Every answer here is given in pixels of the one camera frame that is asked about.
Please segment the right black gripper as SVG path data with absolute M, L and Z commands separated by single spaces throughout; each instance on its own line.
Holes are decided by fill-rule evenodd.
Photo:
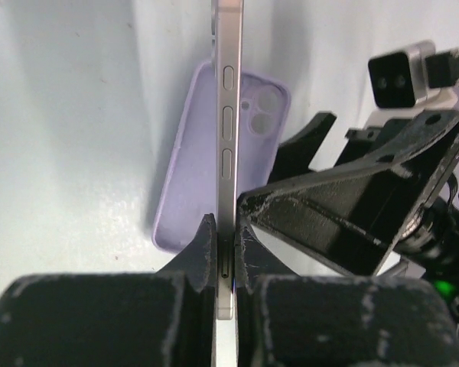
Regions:
M 459 111 L 346 137 L 346 163 L 244 193 L 241 216 L 341 274 L 374 275 L 396 252 L 458 297 Z

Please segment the purple phone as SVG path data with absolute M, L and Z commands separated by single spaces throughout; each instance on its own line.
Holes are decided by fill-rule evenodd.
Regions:
M 217 154 L 216 78 L 209 61 L 194 72 L 179 122 L 152 229 L 152 241 L 179 252 L 195 236 L 203 216 L 217 212 L 216 185 L 237 174 L 237 193 L 264 186 L 272 171 L 291 105 L 280 82 L 250 72 L 241 74 L 239 146 L 232 168 Z

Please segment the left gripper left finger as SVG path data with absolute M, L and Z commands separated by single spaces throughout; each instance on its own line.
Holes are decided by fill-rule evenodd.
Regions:
M 182 274 L 187 285 L 177 333 L 182 366 L 215 366 L 217 234 L 213 214 L 200 221 L 194 238 L 157 276 Z

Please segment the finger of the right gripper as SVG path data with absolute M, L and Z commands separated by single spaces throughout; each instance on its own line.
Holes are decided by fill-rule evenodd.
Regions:
M 314 172 L 308 166 L 336 119 L 332 112 L 319 112 L 296 135 L 281 143 L 267 185 L 309 187 Z

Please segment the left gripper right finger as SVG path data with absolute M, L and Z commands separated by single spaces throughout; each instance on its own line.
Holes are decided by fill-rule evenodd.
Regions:
M 252 226 L 243 223 L 236 230 L 235 291 L 237 365 L 249 366 L 255 349 L 253 293 L 258 279 L 266 275 L 294 275 L 257 238 Z

